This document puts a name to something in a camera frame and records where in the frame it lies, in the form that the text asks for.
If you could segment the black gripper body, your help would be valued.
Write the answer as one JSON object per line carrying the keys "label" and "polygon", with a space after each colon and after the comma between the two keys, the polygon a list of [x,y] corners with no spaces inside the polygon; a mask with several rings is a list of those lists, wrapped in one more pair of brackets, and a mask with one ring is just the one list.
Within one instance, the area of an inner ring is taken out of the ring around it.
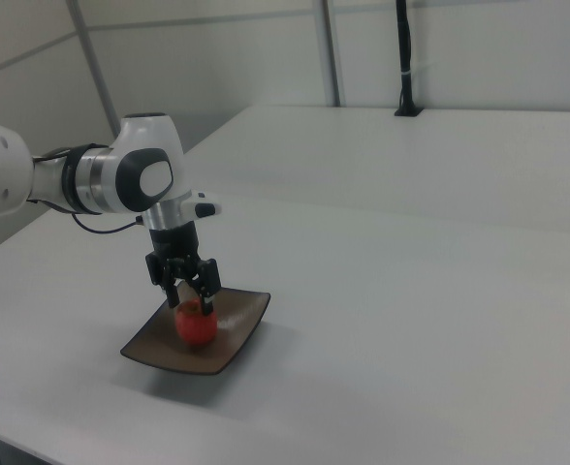
{"label": "black gripper body", "polygon": [[149,231],[153,251],[146,257],[151,283],[164,286],[171,277],[203,287],[206,279],[200,271],[199,239],[194,224],[171,230]]}

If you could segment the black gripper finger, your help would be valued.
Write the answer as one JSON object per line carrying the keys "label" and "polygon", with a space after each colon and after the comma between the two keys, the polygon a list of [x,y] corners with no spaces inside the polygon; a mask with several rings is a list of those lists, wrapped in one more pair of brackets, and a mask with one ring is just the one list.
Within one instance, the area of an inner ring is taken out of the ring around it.
{"label": "black gripper finger", "polygon": [[208,316],[213,312],[213,300],[220,291],[220,274],[217,261],[209,259],[199,261],[196,276],[189,282],[200,300],[201,312]]}
{"label": "black gripper finger", "polygon": [[176,308],[180,303],[177,281],[180,280],[181,261],[167,261],[164,266],[164,291],[170,308]]}

